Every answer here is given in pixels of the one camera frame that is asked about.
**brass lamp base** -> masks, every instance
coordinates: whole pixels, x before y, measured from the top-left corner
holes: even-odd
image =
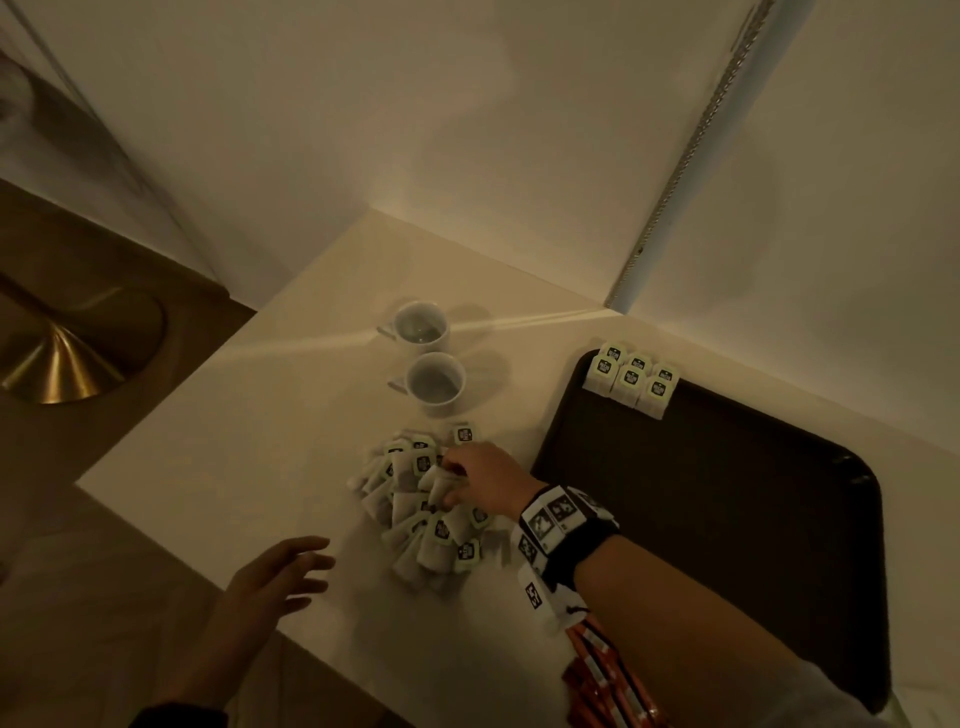
[[[30,330],[0,349],[0,386],[22,400],[56,404],[102,395],[150,363],[166,318],[152,296],[116,288],[55,311],[0,274],[0,291],[33,314]]]

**person's right hand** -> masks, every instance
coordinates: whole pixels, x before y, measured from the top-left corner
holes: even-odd
[[[469,443],[451,448],[444,455],[444,467],[464,472],[469,481],[465,487],[446,494],[447,508],[468,502],[487,513],[517,521],[543,487],[543,483],[493,443]]]

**black tray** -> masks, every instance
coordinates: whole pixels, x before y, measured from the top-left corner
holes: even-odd
[[[625,535],[710,587],[873,713],[890,695],[880,489],[856,455],[681,380],[661,421],[582,388],[533,475],[580,486]]]

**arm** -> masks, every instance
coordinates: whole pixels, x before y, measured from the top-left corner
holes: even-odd
[[[320,536],[288,539],[235,573],[155,706],[137,716],[131,728],[226,727],[224,706],[280,618],[306,609],[311,601],[306,595],[326,591],[325,581],[307,574],[333,568],[332,556],[316,553],[329,543]]]
[[[516,521],[543,483],[491,443],[452,449],[469,485],[448,494]],[[574,571],[577,591],[678,726],[745,725],[803,663],[729,602],[622,536]]]

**white table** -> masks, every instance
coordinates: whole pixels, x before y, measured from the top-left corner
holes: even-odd
[[[852,449],[885,495],[916,487],[919,471],[924,482],[960,481],[960,461],[941,450],[371,212],[80,484],[220,586],[279,539],[329,536],[339,558],[329,593],[282,629],[415,725],[560,725],[571,656],[565,638],[535,625],[510,570],[485,564],[457,598],[408,592],[345,487],[363,447],[403,426],[441,428],[385,385],[402,360],[374,327],[415,298],[454,322],[469,377],[463,414],[526,465],[577,358],[616,338]],[[888,507],[895,647],[898,619],[912,629],[923,616],[896,597],[901,577],[916,574],[898,570],[917,549],[900,525]]]

